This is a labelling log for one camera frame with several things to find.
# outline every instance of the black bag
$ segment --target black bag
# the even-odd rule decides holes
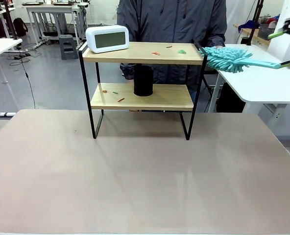
[[[23,20],[21,18],[14,19],[13,26],[14,26],[14,28],[17,32],[17,35],[19,37],[26,35],[26,32],[28,32],[26,24],[23,22]]]
[[[228,83],[224,83],[220,98],[217,101],[218,113],[242,113],[245,102],[232,90]]]

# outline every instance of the black cup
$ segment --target black cup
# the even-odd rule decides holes
[[[134,94],[150,96],[153,94],[154,69],[147,65],[134,67]]]

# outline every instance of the gray step stool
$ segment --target gray step stool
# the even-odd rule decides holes
[[[65,44],[70,44],[71,47],[65,48]],[[60,35],[59,36],[59,45],[60,45],[60,51],[61,51],[61,59],[67,60],[70,57],[70,59],[78,59],[78,54],[76,51],[75,42],[73,40],[73,36],[70,34],[67,35]]]

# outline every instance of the jacket zipper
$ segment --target jacket zipper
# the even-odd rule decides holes
[[[177,0],[176,13],[175,13],[175,19],[174,19],[174,26],[173,26],[173,35],[172,35],[172,42],[173,43],[174,43],[174,36],[175,36],[176,21],[177,21],[177,18],[178,18],[179,2],[180,2],[180,0]],[[168,70],[167,70],[167,79],[166,79],[166,83],[167,84],[168,84],[169,73],[170,73],[170,65],[168,65]]]

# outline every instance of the digital clock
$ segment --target digital clock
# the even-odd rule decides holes
[[[129,47],[129,31],[120,25],[90,27],[86,30],[87,46],[94,53]]]

